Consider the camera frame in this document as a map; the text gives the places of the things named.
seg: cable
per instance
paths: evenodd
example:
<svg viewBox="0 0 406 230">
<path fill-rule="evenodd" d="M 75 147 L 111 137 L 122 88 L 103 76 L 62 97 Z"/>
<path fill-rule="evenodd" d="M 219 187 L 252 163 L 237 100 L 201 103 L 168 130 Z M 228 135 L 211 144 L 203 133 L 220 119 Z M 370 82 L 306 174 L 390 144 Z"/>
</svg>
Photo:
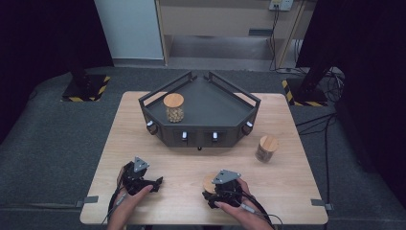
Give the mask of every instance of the cable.
<svg viewBox="0 0 406 230">
<path fill-rule="evenodd" d="M 294 51 L 293 51 L 294 60 L 295 60 L 296 65 L 298 64 L 298 58 L 299 58 L 299 54 L 300 54 L 300 50 L 301 50 L 301 46 L 299 44 L 300 44 L 300 40 L 296 39 L 295 40 L 295 47 L 294 47 Z M 298 71 L 300 71 L 303 74 L 307 74 L 307 72 L 305 70 L 303 70 L 301 67 L 299 67 Z"/>
<path fill-rule="evenodd" d="M 322 116 L 322 117 L 320 117 L 320 118 L 312 119 L 312 120 L 310 120 L 310 121 L 308 121 L 308 122 L 304 122 L 304 123 L 298 124 L 298 125 L 296 125 L 296 127 L 297 127 L 297 126 L 304 125 L 304 124 L 307 124 L 307 123 L 310 123 L 310 122 L 317 121 L 317 120 L 319 120 L 319 119 L 323 119 L 323 118 L 325 118 L 325 117 L 328 117 L 328 118 L 327 118 L 326 120 L 323 120 L 322 122 L 320 122 L 320 123 L 314 125 L 314 126 L 311 126 L 311 127 L 307 128 L 307 129 L 305 129 L 305 130 L 309 130 L 309 129 L 312 128 L 312 127 L 315 127 L 315 126 L 317 126 L 317 125 L 319 125 L 319 124 L 321 124 L 321 123 L 323 123 L 323 122 L 326 122 L 325 128 L 324 128 L 323 130 L 321 130 L 321 131 L 324 131 L 324 132 L 325 132 L 325 136 L 324 136 L 324 137 L 325 137 L 325 164 L 326 164 L 326 184 L 327 184 L 327 197 L 326 197 L 326 202 L 325 202 L 325 203 L 329 204 L 329 203 L 330 203 L 330 181 L 329 181 L 329 163 L 328 163 L 328 140 L 327 140 L 327 133 L 328 133 L 328 127 L 330 126 L 331 119 L 333 119 L 333 118 L 336 117 L 336 113 L 332 113 L 332 114 L 329 114 L 329 115 Z"/>
<path fill-rule="evenodd" d="M 260 217 L 262 217 L 265 221 L 267 221 L 269 223 L 269 225 L 272 228 L 275 229 L 274 224 L 272 223 L 272 220 L 269 217 L 276 217 L 276 218 L 278 218 L 278 217 L 276 215 L 267 214 L 265 209 L 262 207 L 262 205 L 260 205 L 260 203 L 255 199 L 255 197 L 253 195 L 249 195 L 249 194 L 245 193 L 244 191 L 242 191 L 242 193 L 237 193 L 237 192 L 233 192 L 233 191 L 219 191 L 219 192 L 246 197 L 248 200 L 250 200 L 259 209 L 259 213 L 256 212 L 252 207 L 250 207 L 250 206 L 248 206 L 246 204 L 244 204 L 242 206 L 243 203 L 239 203 L 237 200 L 235 200 L 235 202 L 238 203 L 246 211 L 248 211 L 248 212 L 250 212 L 252 214 L 259 215 Z M 278 218 L 278 219 L 280 220 L 281 225 L 282 225 L 282 229 L 283 229 L 283 222 L 281 221 L 280 218 Z"/>
<path fill-rule="evenodd" d="M 276 28 L 277 23 L 278 23 L 279 11 L 280 11 L 278 5 L 275 5 L 274 8 L 275 8 L 274 24 L 272 25 L 272 34 L 271 34 L 271 37 L 269 38 L 269 45 L 271 46 L 271 50 L 272 50 L 272 53 L 273 53 L 273 57 L 272 57 L 272 60 L 271 60 L 271 64 L 269 65 L 269 70 L 270 70 L 270 71 L 271 71 L 271 69 L 272 69 L 272 64 L 274 63 L 275 57 L 276 57 L 275 28 Z"/>
<path fill-rule="evenodd" d="M 126 195 L 127 195 L 127 193 L 124 193 L 124 194 L 122 195 L 122 197 L 120 197 L 120 199 L 116 202 L 116 204 L 114 205 L 114 207 L 108 211 L 108 213 L 107 213 L 107 215 L 105 216 L 104 220 L 102 221 L 101 225 L 104 224 L 104 222 L 105 222 L 106 219 L 110 218 L 111 215 L 113 215 L 114 211 L 116 211 L 116 209 L 120 206 L 120 204 L 123 203 L 123 201 L 124 201 Z"/>
<path fill-rule="evenodd" d="M 330 113 L 328 115 L 324 115 L 324 116 L 321 116 L 321 117 L 318 117 L 318 118 L 311 119 L 311 120 L 309 120 L 307 122 L 299 123 L 299 124 L 296 125 L 296 127 L 299 127 L 299 126 L 302 126 L 302 125 L 305 125 L 305 124 L 308 124 L 308 123 L 323 119 L 325 117 L 329 117 L 329 116 L 334 115 L 334 114 L 336 114 L 336 113 Z"/>
<path fill-rule="evenodd" d="M 332 71 L 332 68 L 333 67 L 331 67 L 331 70 L 327 74 L 329 79 L 327 81 L 327 91 L 325 94 L 330 101 L 337 103 L 343 93 L 344 83 L 343 79 Z"/>
<path fill-rule="evenodd" d="M 304 3 L 305 3 L 305 0 L 302 0 L 301 7 L 304 6 Z M 275 5 L 275 6 L 274 6 L 274 9 L 275 9 L 275 18 L 274 18 L 273 32 L 275 32 L 275 27 L 276 27 L 277 22 L 278 22 L 278 19 L 279 19 L 279 13 L 280 13 L 280 11 L 281 11 L 279 5 Z M 272 70 L 272 64 L 273 64 L 273 61 L 274 61 L 275 56 L 276 56 L 276 46 L 275 46 L 274 33 L 272 33 L 271 38 L 272 38 L 272 41 L 273 41 L 273 47 L 272 47 L 272 45 L 271 45 L 271 48 L 272 48 L 272 51 L 273 51 L 274 58 L 272 59 L 271 65 L 269 66 L 269 70 L 270 70 L 270 71 L 275 71 L 275 72 L 277 72 L 277 73 L 279 73 L 279 74 L 291 74 L 291 75 L 296 75 L 296 76 L 300 76 L 300 77 L 302 77 L 303 75 L 305 75 L 305 74 L 306 74 L 306 71 L 304 71 L 304 70 L 301 69 L 301 68 L 277 68 L 276 62 L 275 62 L 275 68 L 274 68 L 274 70 Z M 293 52 L 295 63 L 297 63 L 297 55 L 299 54 L 299 50 L 300 50 L 300 49 L 299 49 L 299 43 L 300 43 L 300 40 L 299 40 L 299 39 L 296 39 L 296 40 L 295 40 L 295 43 L 294 43 L 295 46 L 294 46 L 294 52 Z M 286 70 L 287 72 L 290 72 L 291 70 L 294 70 L 294 71 L 297 71 L 298 73 L 284 73 L 284 72 L 278 72 L 278 70 L 283 70 L 283 69 Z"/>
</svg>

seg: small wooden jar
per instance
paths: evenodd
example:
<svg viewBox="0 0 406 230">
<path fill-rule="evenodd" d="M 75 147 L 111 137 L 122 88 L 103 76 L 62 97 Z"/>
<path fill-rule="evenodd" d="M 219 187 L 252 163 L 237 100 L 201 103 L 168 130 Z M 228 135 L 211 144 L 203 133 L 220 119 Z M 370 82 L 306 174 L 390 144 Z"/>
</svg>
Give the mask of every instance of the small wooden jar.
<svg viewBox="0 0 406 230">
<path fill-rule="evenodd" d="M 260 138 L 256 157 L 260 162 L 268 162 L 274 152 L 278 149 L 278 140 L 272 136 L 267 135 Z"/>
<path fill-rule="evenodd" d="M 203 188 L 209 194 L 215 194 L 215 184 L 212 183 L 217 174 L 211 173 L 207 174 L 203 179 Z"/>
<path fill-rule="evenodd" d="M 164 98 L 164 105 L 167 108 L 168 121 L 179 123 L 184 118 L 183 112 L 183 96 L 178 93 L 168 94 Z"/>
</svg>

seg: wooden table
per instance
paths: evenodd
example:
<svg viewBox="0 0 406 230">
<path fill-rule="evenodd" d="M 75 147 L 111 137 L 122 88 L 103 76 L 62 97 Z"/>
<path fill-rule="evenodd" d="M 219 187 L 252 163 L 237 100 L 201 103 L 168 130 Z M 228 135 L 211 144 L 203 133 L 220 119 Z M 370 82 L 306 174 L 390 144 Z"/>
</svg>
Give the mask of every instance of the wooden table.
<svg viewBox="0 0 406 230">
<path fill-rule="evenodd" d="M 281 94 L 254 94 L 261 99 L 254 130 L 233 148 L 168 148 L 146 129 L 138 99 L 147 92 L 126 92 L 107 138 L 88 195 L 98 203 L 84 205 L 80 220 L 102 223 L 116 187 L 120 168 L 135 156 L 149 163 L 144 176 L 164 182 L 158 193 L 150 194 L 137 207 L 131 224 L 215 224 L 237 222 L 219 209 L 211 209 L 203 192 L 203 178 L 221 169 L 241 173 L 251 193 L 268 214 L 284 224 L 324 224 L 327 213 L 312 206 L 321 199 L 286 99 Z M 272 134 L 279 148 L 268 163 L 255 157 L 259 139 Z"/>
</svg>

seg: black tray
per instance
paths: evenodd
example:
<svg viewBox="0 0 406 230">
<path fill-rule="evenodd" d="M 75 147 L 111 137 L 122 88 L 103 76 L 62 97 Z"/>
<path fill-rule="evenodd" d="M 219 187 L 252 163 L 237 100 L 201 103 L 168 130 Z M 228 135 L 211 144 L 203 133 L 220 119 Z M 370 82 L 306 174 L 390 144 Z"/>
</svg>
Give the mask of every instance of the black tray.
<svg viewBox="0 0 406 230">
<path fill-rule="evenodd" d="M 152 96 L 165 92 L 145 104 Z M 167 119 L 164 98 L 170 93 L 181 94 L 184 119 L 171 123 Z M 246 96 L 246 102 L 235 93 Z M 209 72 L 199 78 L 188 72 L 182 77 L 146 94 L 139 99 L 148 131 L 169 147 L 232 147 L 254 125 L 260 99 Z"/>
</svg>

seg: black curtain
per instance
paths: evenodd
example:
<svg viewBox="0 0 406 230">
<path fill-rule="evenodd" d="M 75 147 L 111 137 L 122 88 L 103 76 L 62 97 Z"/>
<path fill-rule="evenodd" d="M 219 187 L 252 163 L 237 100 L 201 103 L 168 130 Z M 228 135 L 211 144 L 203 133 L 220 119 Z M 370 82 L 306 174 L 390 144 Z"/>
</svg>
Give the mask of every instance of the black curtain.
<svg viewBox="0 0 406 230">
<path fill-rule="evenodd" d="M 323 49 L 336 49 L 331 65 L 346 78 L 336 104 L 341 123 L 364 167 L 379 172 L 406 207 L 404 9 L 406 1 L 318 1 L 297 65 L 311 67 Z M 346 26 L 336 42 L 320 45 L 337 19 Z"/>
<path fill-rule="evenodd" d="M 112 66 L 93 0 L 0 0 L 0 143 L 39 83 Z"/>
</svg>

